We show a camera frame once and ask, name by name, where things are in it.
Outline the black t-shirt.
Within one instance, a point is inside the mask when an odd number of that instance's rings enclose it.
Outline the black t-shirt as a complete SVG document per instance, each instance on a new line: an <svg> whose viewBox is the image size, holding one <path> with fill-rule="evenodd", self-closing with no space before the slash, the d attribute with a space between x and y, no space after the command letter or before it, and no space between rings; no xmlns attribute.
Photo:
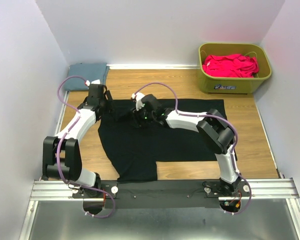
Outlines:
<svg viewBox="0 0 300 240"><path fill-rule="evenodd" d="M155 122L139 127L131 114L134 102L117 99L113 103L114 111L102 116L98 134L119 174L118 182L156 181L157 162L217 160L197 132L166 128Z"/></svg>

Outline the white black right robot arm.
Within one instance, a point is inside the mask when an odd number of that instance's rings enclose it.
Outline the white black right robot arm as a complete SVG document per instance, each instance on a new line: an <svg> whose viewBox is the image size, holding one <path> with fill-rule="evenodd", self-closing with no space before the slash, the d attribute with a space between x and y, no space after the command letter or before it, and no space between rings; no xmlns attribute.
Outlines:
<svg viewBox="0 0 300 240"><path fill-rule="evenodd" d="M141 126L155 122L170 129L184 129L198 133L205 145L215 154L220 170L216 191L225 196L237 192L241 181L237 167L235 145L237 132L216 109L207 112L186 112L178 110L178 100L174 109L163 107L153 95L137 92L131 95L135 103L132 115Z"/></svg>

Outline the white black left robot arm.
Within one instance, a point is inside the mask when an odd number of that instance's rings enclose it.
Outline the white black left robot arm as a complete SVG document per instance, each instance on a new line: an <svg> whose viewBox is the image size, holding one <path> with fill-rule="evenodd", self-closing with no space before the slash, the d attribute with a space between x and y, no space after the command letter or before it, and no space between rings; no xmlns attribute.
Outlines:
<svg viewBox="0 0 300 240"><path fill-rule="evenodd" d="M88 95L78 107L67 106L75 110L72 120L55 136L47 136L43 141L42 175L84 186L83 191L94 198L100 194L101 178L83 168L80 142L104 114L113 111L113 98L106 85L91 83Z"/></svg>

